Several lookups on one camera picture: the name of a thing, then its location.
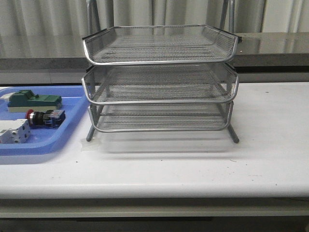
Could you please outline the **silver mesh tray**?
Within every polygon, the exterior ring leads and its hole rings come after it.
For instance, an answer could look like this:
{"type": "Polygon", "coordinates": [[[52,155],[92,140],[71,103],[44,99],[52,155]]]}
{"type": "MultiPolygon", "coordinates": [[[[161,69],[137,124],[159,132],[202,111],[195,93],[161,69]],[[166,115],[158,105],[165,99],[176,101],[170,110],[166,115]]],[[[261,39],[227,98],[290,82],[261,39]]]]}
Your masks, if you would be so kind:
{"type": "Polygon", "coordinates": [[[83,38],[94,65],[226,62],[240,38],[208,25],[118,26],[83,38]]]}
{"type": "Polygon", "coordinates": [[[94,66],[82,78],[90,103],[228,103],[239,87],[225,63],[94,66]]]}
{"type": "Polygon", "coordinates": [[[90,105],[100,132],[221,131],[230,125],[230,103],[90,105]]]}

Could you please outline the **red emergency stop button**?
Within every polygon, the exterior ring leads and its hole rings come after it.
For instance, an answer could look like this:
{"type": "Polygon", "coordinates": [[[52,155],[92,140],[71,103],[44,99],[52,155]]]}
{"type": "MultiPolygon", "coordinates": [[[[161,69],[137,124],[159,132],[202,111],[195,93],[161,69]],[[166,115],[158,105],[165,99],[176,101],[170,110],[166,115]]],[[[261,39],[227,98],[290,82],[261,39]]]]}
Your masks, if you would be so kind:
{"type": "Polygon", "coordinates": [[[33,111],[26,112],[25,118],[30,125],[47,126],[50,128],[58,128],[66,119],[64,110],[47,110],[46,112],[33,111]]]}

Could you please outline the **blue plastic tray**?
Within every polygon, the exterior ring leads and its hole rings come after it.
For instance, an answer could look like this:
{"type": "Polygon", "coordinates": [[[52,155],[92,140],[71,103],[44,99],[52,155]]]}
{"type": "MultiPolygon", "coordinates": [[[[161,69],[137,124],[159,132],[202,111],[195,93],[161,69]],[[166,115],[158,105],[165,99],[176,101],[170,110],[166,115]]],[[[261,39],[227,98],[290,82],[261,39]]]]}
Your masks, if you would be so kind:
{"type": "Polygon", "coordinates": [[[13,155],[42,155],[62,148],[88,107],[88,100],[82,86],[21,86],[7,87],[0,90],[0,95],[17,92],[19,90],[32,90],[39,95],[59,95],[62,97],[61,109],[65,111],[66,119],[57,129],[39,127],[31,129],[29,139],[22,144],[2,144],[2,156],[13,155]]]}

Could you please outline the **white circuit breaker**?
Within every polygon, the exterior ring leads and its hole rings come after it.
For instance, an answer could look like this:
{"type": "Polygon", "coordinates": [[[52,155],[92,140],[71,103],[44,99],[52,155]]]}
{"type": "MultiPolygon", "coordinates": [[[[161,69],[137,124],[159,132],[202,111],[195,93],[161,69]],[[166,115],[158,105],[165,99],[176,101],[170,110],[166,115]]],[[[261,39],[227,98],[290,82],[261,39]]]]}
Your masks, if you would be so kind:
{"type": "Polygon", "coordinates": [[[1,120],[0,143],[22,144],[30,137],[30,127],[27,119],[1,120]]]}

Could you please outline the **green knife switch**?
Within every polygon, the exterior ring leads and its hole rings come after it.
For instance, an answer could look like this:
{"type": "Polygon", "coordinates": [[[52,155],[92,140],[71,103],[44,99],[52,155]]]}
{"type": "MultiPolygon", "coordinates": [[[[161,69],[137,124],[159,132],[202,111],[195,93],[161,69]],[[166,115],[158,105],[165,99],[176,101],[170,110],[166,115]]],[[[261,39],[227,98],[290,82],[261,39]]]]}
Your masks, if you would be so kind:
{"type": "Polygon", "coordinates": [[[35,94],[32,90],[7,93],[2,95],[0,99],[7,102],[10,113],[21,113],[30,109],[45,112],[47,110],[58,110],[62,107],[61,96],[35,94]]]}

